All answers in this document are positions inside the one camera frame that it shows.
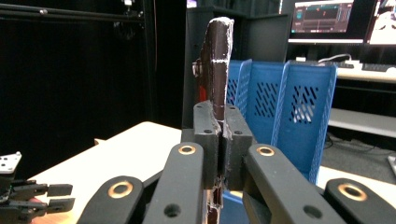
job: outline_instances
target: dark background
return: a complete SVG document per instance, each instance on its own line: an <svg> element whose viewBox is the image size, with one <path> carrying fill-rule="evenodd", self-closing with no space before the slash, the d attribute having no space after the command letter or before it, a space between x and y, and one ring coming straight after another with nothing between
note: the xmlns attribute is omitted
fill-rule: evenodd
<svg viewBox="0 0 396 224"><path fill-rule="evenodd" d="M126 10L110 0L2 4ZM181 127L185 8L185 1L157 1L149 9L156 22L146 27L156 38L139 31L129 41L118 37L113 22L0 16L0 155L21 152L17 177L35 175L92 147L93 138L107 139L145 120ZM146 41L154 47L150 53ZM156 64L152 79L147 61Z"/></svg>

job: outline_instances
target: desk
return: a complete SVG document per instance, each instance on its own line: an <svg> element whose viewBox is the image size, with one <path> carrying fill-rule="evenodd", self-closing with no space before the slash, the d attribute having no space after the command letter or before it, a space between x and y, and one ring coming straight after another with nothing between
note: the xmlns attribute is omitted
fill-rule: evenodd
<svg viewBox="0 0 396 224"><path fill-rule="evenodd" d="M338 68L337 78L396 84L396 72L383 73ZM333 108L330 114L329 126L396 137L396 118L386 116Z"/></svg>
<svg viewBox="0 0 396 224"><path fill-rule="evenodd" d="M37 183L72 184L76 202L72 211L35 219L35 224L76 223L86 203L108 179L118 175L145 181L163 169L171 148L180 141L181 130L151 122L140 123L47 171L32 177ZM396 186L357 175L348 175L321 167L320 187L335 177L350 177L372 188L396 207ZM37 197L43 202L49 199Z"/></svg>
<svg viewBox="0 0 396 224"><path fill-rule="evenodd" d="M396 83L396 72L372 72L361 69L338 68L337 78L361 81Z"/></svg>

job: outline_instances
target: computer screen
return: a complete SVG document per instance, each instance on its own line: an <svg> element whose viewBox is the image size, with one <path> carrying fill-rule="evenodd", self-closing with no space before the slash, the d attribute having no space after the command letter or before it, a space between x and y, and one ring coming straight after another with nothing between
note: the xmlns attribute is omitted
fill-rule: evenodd
<svg viewBox="0 0 396 224"><path fill-rule="evenodd" d="M267 15L246 21L243 57L255 61L285 62L291 18L289 14Z"/></svg>
<svg viewBox="0 0 396 224"><path fill-rule="evenodd" d="M366 39L376 0L297 2L290 43L359 44Z"/></svg>
<svg viewBox="0 0 396 224"><path fill-rule="evenodd" d="M396 1L378 0L372 23L367 43L396 45Z"/></svg>

